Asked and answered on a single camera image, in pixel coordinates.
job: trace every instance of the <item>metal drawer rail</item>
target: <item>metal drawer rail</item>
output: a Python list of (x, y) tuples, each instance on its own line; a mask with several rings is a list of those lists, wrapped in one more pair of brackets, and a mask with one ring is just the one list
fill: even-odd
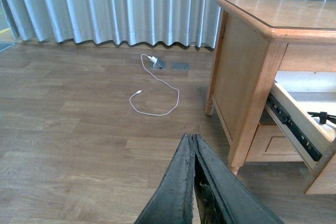
[(267, 104), (270, 106), (274, 114), (281, 121), (282, 124), (286, 125), (287, 128), (293, 133), (295, 138), (299, 141), (302, 147), (307, 151), (310, 157), (314, 161), (319, 161), (322, 154), (317, 150), (317, 148), (311, 143), (311, 141), (304, 135), (304, 133), (298, 128), (298, 126), (293, 122), (289, 113), (281, 106), (277, 99), (269, 94), (267, 99)]

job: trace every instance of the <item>wooden floor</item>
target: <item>wooden floor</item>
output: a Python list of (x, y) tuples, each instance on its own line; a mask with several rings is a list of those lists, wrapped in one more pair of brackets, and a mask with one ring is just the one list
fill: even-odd
[[(140, 54), (161, 56), (144, 72)], [(204, 115), (207, 51), (18, 44), (0, 53), (0, 223), (133, 223), (184, 133), (226, 162), (217, 115)], [(171, 70), (187, 62), (190, 71)], [(246, 163), (238, 178), (285, 223), (336, 223), (336, 196), (303, 195), (303, 163)]]

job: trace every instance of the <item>cabinet side panel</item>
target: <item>cabinet side panel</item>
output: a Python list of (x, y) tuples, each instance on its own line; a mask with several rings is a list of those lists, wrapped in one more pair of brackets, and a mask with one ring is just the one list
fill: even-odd
[(233, 141), (242, 132), (268, 45), (255, 31), (228, 16), (214, 96)]

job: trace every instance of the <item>charging cable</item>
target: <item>charging cable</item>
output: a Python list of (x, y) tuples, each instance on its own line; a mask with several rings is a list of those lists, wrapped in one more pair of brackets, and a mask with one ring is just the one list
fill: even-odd
[(168, 115), (170, 112), (172, 112), (173, 110), (175, 110), (176, 107), (177, 107), (177, 105), (179, 104), (180, 91), (179, 91), (177, 88), (174, 88), (174, 87), (170, 86), (170, 85), (169, 85), (168, 83), (166, 83), (165, 81), (160, 80), (160, 79), (157, 78), (155, 75), (153, 75), (152, 73), (150, 73), (150, 72), (146, 69), (146, 67), (145, 67), (145, 65), (144, 65), (144, 63), (143, 63), (142, 56), (147, 56), (147, 57), (151, 60), (151, 62), (153, 62), (153, 64), (155, 64), (155, 63), (157, 62), (158, 59), (156, 59), (155, 57), (151, 57), (151, 56), (145, 55), (145, 54), (142, 54), (142, 55), (140, 56), (140, 58), (141, 58), (141, 63), (142, 63), (142, 66), (143, 66), (143, 69), (144, 69), (146, 72), (148, 72), (148, 73), (149, 73), (152, 77), (154, 77), (156, 80), (163, 82), (163, 83), (166, 84), (168, 87), (170, 87), (171, 89), (173, 89), (173, 90), (175, 90), (175, 91), (177, 92), (177, 102), (176, 102), (175, 107), (172, 108), (171, 110), (169, 110), (169, 111), (168, 111), (167, 113), (165, 113), (165, 114), (161, 114), (161, 115), (160, 115), (160, 114), (151, 114), (151, 113), (142, 112), (142, 111), (137, 110), (137, 109), (133, 106), (132, 101), (131, 101), (131, 99), (133, 98), (133, 96), (135, 96), (136, 94), (140, 94), (140, 93), (141, 93), (142, 90), (139, 90), (139, 91), (137, 91), (136, 93), (134, 93), (134, 94), (130, 97), (130, 100), (129, 100), (129, 101), (130, 101), (130, 104), (131, 104), (132, 108), (134, 108), (134, 110), (137, 111), (137, 112), (139, 112), (140, 114), (145, 114), (145, 115), (155, 115), (155, 116), (164, 116), (164, 115)]

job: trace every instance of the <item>black object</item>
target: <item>black object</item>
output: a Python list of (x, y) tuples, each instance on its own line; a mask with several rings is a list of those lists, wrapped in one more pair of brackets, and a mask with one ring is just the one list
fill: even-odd
[(293, 133), (295, 138), (299, 141), (303, 148), (307, 151), (309, 156), (314, 161), (319, 161), (322, 154), (319, 150), (310, 142), (310, 140), (304, 135), (304, 133), (299, 129), (299, 127), (293, 122), (288, 112), (284, 107), (275, 99), (272, 94), (269, 94), (267, 98), (267, 104), (270, 106), (274, 114), (281, 121), (282, 124), (286, 125), (287, 128)]
[(327, 112), (307, 112), (311, 115), (312, 118), (319, 117), (320, 118), (320, 124), (326, 124), (327, 120), (330, 122), (336, 124), (336, 115), (328, 115)]
[(184, 134), (160, 186), (134, 224), (192, 223), (193, 187), (201, 223), (283, 223), (200, 135)]

